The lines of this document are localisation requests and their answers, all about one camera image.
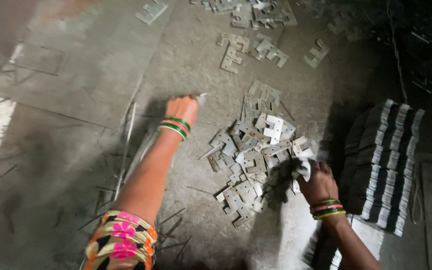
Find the dusty floor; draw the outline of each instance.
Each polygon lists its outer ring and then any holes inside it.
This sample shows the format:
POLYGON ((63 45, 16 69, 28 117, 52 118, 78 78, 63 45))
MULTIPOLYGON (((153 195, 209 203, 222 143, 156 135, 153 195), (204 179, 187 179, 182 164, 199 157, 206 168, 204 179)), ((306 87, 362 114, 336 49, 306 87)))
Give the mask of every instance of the dusty floor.
MULTIPOLYGON (((297 127, 297 135, 310 139, 319 159, 329 159, 335 168, 344 162, 339 153, 356 116, 386 98, 400 101, 390 48, 370 40, 348 43, 326 29, 329 18, 314 19, 297 6, 293 11, 297 26, 261 30, 289 56, 284 67, 278 68, 274 60, 260 62, 245 55, 234 75, 219 68, 225 48, 216 45, 218 34, 252 38, 257 31, 231 28, 227 14, 216 15, 202 5, 177 0, 144 73, 136 94, 130 156, 135 155, 148 126, 163 115, 168 97, 210 94, 192 138, 176 153, 159 213, 162 220, 186 208, 176 238, 165 243, 192 236, 182 260, 185 268, 198 261, 212 269, 234 269, 242 261, 251 269, 309 268, 303 255, 311 249, 317 223, 301 194, 288 194, 289 202, 280 209, 269 209, 234 228, 231 222, 236 217, 227 216, 214 197, 186 188, 217 193, 225 187, 229 170, 214 173, 207 160, 197 159, 210 149, 208 142, 220 128, 239 118, 243 93, 254 79, 283 92, 283 102, 296 122, 283 112, 285 120, 297 127), (303 56, 317 39, 331 51, 313 69, 303 56)), ((120 64, 130 67, 133 63, 120 64)), ((114 188, 113 175, 120 169, 126 132, 16 105, 0 147, 0 269, 79 267, 96 222, 77 230, 95 215, 95 187, 114 188)), ((176 221, 165 223, 161 231, 176 221)), ((402 238, 385 237, 381 262, 386 269, 426 269, 423 226, 409 223, 402 238), (414 252, 399 255, 408 248, 414 252)), ((175 268, 178 251, 158 254, 162 269, 175 268)))

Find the patterned cloth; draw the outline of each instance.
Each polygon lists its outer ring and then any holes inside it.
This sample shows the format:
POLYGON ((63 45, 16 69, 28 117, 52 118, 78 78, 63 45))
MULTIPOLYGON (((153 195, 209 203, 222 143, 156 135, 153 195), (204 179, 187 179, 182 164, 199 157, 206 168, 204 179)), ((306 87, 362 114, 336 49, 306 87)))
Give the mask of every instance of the patterned cloth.
POLYGON ((157 237, 146 221, 111 210, 89 241, 84 270, 151 270, 157 237))

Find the forearm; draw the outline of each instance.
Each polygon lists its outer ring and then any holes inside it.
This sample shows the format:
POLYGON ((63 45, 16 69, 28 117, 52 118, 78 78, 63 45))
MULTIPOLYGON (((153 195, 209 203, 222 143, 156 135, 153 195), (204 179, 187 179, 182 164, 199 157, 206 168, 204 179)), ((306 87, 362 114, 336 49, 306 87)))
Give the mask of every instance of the forearm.
POLYGON ((150 224, 155 222, 168 169, 181 139, 173 130, 160 130, 159 137, 124 185, 115 209, 132 213, 150 224))
POLYGON ((381 270, 381 265, 351 228, 344 214, 337 214, 323 219, 331 236, 336 238, 343 260, 356 270, 381 270))

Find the hand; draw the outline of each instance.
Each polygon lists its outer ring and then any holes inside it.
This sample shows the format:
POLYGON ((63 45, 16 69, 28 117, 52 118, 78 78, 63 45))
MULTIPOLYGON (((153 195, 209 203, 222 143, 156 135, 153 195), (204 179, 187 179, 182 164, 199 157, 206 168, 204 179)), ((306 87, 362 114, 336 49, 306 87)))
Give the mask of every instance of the hand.
POLYGON ((166 117, 173 116, 186 121, 190 127, 195 124, 199 103, 194 95, 172 96, 166 105, 166 117))
POLYGON ((308 182, 304 181, 302 175, 299 175, 296 181, 309 205, 329 199, 338 200, 338 186, 333 178, 333 170, 324 162, 315 162, 312 165, 308 182))

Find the pink flower print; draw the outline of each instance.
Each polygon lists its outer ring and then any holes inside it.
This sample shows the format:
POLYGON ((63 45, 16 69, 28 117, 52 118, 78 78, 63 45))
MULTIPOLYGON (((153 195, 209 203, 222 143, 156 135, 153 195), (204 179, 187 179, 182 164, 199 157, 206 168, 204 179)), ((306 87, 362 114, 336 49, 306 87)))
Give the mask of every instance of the pink flower print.
POLYGON ((126 212, 121 212, 117 215, 118 218, 126 219, 134 224, 137 224, 139 222, 139 218, 126 212))
POLYGON ((127 257, 132 258, 136 255, 135 252, 137 249, 135 245, 131 244, 129 239, 124 239, 123 244, 117 243, 114 245, 115 251, 109 257, 117 257, 119 260, 124 260, 127 257))
POLYGON ((119 238, 126 239, 127 236, 131 237, 135 235, 136 230, 134 228, 129 227, 129 222, 122 222, 121 225, 119 223, 115 223, 113 225, 113 231, 111 233, 112 236, 118 236, 119 238))

